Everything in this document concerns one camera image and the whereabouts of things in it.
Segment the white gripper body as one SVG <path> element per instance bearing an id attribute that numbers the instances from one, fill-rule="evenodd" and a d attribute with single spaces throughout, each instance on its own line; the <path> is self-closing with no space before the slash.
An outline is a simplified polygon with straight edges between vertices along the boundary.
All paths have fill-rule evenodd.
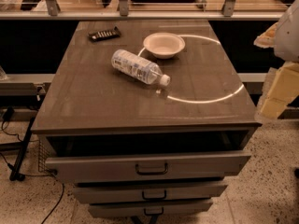
<path id="1" fill-rule="evenodd" d="M 278 21 L 274 53 L 284 61 L 299 62 L 299 0 Z"/>

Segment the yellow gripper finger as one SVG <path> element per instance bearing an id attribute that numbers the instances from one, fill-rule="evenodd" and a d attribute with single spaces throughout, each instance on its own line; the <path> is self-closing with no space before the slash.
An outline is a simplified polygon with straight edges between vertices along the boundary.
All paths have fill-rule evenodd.
<path id="1" fill-rule="evenodd" d="M 285 62 L 279 69 L 270 70 L 264 84 L 268 89 L 259 108 L 261 116 L 277 119 L 299 96 L 299 63 Z"/>
<path id="2" fill-rule="evenodd" d="M 277 26 L 278 24 L 274 23 L 265 32 L 258 35 L 255 38 L 253 45 L 263 49 L 273 48 L 275 44 Z"/>

